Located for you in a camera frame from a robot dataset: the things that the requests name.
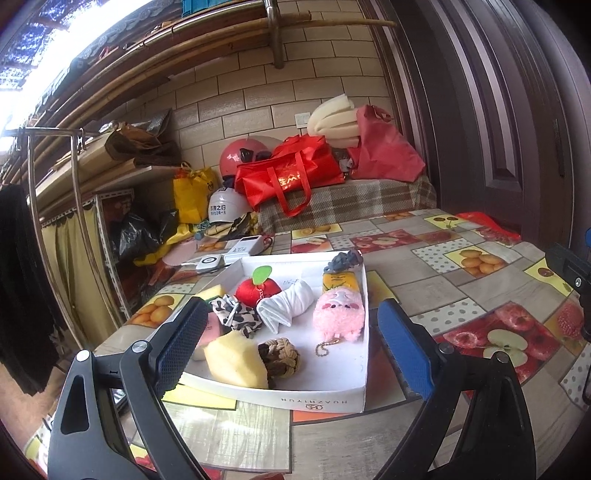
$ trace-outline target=red helmet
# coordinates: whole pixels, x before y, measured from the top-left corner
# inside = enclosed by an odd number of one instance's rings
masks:
[[[222,173],[222,177],[225,177],[226,175],[236,175],[236,168],[241,163],[241,148],[252,150],[254,155],[262,150],[267,150],[265,144],[253,138],[240,138],[234,140],[223,149],[222,156],[220,157],[220,172]]]

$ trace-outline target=white helmet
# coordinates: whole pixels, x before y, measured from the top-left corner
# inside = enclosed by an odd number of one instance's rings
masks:
[[[232,223],[245,213],[251,212],[252,208],[244,195],[234,189],[222,187],[213,192],[209,199],[209,221]]]

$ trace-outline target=skylight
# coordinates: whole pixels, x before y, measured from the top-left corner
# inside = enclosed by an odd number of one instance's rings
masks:
[[[0,127],[18,128],[35,111],[45,89],[94,39],[105,30],[150,0],[110,0],[73,13],[70,27],[54,30],[38,67],[27,77],[20,91],[0,90]],[[0,139],[0,151],[6,151],[12,138]]]

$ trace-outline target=green leaf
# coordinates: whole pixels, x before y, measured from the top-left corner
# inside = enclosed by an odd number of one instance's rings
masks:
[[[252,282],[255,285],[261,285],[265,283],[265,280],[269,278],[273,269],[269,265],[263,265],[261,267],[255,268],[255,271],[252,272]]]

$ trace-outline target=brick wall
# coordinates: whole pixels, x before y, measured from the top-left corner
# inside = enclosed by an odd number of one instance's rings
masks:
[[[356,0],[281,1],[281,13],[310,11],[313,19],[362,18]],[[172,108],[173,138],[193,168],[213,167],[232,140],[258,134],[283,140],[299,133],[294,114],[346,93],[356,106],[392,111],[384,74],[368,27],[284,30],[285,67],[272,65],[268,47],[243,51],[171,77],[127,102],[110,118],[135,122]],[[155,194],[170,204],[170,187]]]

